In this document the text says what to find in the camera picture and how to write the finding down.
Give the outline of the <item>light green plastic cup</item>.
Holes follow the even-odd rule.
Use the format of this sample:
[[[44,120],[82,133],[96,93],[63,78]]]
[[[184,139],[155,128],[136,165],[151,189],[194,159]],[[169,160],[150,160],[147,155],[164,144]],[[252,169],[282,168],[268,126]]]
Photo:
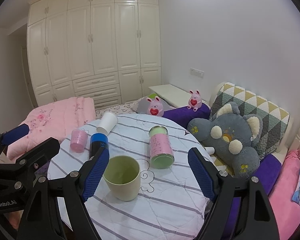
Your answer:
[[[141,187],[139,163],[127,155],[110,158],[103,178],[112,194],[124,202],[135,199]]]

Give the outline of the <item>small pink plastic cup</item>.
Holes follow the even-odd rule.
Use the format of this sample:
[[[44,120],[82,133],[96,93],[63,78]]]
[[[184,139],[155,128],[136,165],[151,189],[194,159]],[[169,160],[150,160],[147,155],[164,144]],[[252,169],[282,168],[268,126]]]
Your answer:
[[[82,129],[75,129],[71,133],[70,148],[76,153],[82,153],[85,150],[88,134]]]

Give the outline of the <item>pink pillow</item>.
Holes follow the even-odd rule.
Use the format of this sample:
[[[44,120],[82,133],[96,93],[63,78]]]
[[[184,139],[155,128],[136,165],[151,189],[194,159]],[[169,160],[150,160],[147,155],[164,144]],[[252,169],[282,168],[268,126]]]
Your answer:
[[[280,239],[289,239],[300,224],[300,205],[292,201],[299,173],[300,150],[290,151],[269,196]]]

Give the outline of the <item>pink floral quilt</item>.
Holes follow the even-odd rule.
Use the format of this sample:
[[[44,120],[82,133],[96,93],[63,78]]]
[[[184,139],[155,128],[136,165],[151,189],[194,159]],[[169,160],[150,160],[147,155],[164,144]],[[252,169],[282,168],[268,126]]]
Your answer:
[[[29,133],[9,145],[6,156],[15,161],[50,137],[63,142],[74,129],[95,118],[92,98],[72,97],[37,107],[23,121],[29,126]]]

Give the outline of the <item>blue and black can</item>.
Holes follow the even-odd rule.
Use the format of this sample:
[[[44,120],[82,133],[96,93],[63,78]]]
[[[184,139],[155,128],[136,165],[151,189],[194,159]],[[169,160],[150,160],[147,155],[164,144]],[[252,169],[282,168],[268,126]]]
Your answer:
[[[93,158],[101,147],[109,148],[108,137],[103,133],[94,133],[90,139],[89,159]]]

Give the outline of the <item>grey elephant plush toy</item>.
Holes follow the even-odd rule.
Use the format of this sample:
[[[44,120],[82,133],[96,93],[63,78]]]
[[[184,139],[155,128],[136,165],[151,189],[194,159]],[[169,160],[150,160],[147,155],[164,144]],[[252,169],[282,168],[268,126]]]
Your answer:
[[[249,178],[260,166],[255,149],[263,129],[256,114],[241,116],[237,103],[222,106],[211,120],[195,118],[187,130],[204,146],[213,147],[215,155],[228,165],[236,178]]]

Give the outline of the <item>white purple-striped table cloth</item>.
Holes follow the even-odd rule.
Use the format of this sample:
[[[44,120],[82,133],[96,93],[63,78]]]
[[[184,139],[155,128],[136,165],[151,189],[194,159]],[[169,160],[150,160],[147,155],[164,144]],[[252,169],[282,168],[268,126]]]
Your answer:
[[[150,164],[149,130],[168,130],[174,163],[166,169]],[[110,156],[128,155],[141,168],[141,187],[130,202],[117,199],[105,180],[86,202],[102,239],[194,239],[204,223],[207,199],[190,169],[187,154],[195,147],[206,160],[206,150],[175,122],[145,114],[121,114],[108,136]]]

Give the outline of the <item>pink green cylindrical canister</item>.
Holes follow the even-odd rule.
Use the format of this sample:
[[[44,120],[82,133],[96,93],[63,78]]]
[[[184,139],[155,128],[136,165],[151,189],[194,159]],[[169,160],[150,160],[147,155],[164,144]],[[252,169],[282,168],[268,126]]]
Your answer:
[[[168,130],[164,126],[154,126],[149,130],[151,165],[156,169],[169,168],[174,163]]]

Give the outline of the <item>purple blanket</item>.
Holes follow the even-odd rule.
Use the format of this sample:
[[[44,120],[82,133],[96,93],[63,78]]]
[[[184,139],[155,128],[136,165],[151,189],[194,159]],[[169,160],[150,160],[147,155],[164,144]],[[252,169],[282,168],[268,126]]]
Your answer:
[[[187,125],[192,119],[203,118],[208,119],[210,116],[210,109],[206,104],[195,112],[193,109],[188,109],[186,106],[176,109],[165,111],[163,117],[177,123],[183,128],[187,128]]]

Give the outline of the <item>pink bunny plush left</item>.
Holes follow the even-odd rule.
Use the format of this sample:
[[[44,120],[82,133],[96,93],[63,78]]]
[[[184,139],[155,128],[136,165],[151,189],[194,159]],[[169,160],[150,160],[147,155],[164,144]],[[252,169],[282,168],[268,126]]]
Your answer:
[[[158,96],[155,96],[154,99],[147,98],[147,101],[149,102],[147,114],[153,115],[153,116],[163,116],[164,107]]]

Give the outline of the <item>pink bunny plush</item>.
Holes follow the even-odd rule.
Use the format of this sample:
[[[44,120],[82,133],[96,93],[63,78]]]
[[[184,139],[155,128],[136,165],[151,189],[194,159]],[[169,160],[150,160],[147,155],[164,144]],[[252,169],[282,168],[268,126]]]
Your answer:
[[[158,96],[155,96],[154,99],[147,98],[147,101],[149,102],[147,114],[153,115],[153,116],[163,116],[164,107]]]
[[[188,101],[187,109],[193,109],[193,111],[196,112],[202,106],[202,97],[200,96],[199,90],[195,92],[190,90],[189,93],[191,97]]]

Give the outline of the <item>pink bunny plush right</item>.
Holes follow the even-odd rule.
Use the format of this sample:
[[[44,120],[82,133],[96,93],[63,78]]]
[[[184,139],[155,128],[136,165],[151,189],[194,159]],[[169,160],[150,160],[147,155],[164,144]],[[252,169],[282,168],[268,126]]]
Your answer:
[[[193,111],[196,112],[202,106],[202,97],[200,96],[199,90],[195,92],[190,90],[189,93],[191,97],[188,101],[187,109],[193,109]]]

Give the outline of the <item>cream white wardrobe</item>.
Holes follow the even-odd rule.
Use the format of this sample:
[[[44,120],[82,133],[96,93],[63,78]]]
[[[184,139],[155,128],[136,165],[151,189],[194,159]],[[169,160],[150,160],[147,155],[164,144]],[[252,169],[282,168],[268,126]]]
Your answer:
[[[28,16],[38,105],[91,97],[96,109],[161,84],[159,0],[39,0]]]

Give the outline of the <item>white bedside table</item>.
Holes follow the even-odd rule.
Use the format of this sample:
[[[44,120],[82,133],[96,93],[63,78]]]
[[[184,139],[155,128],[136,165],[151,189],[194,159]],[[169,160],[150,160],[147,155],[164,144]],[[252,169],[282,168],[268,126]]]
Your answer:
[[[151,92],[156,93],[160,98],[175,108],[185,107],[191,97],[189,92],[186,92],[174,85],[159,85],[149,87]]]

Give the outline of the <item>white wall socket panel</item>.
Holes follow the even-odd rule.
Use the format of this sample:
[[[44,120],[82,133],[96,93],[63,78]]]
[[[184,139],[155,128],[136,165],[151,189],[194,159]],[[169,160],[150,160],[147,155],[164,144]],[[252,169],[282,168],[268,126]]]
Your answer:
[[[198,69],[194,69],[194,68],[190,68],[190,74],[193,76],[200,77],[200,78],[204,77],[204,72],[202,70],[198,70]]]

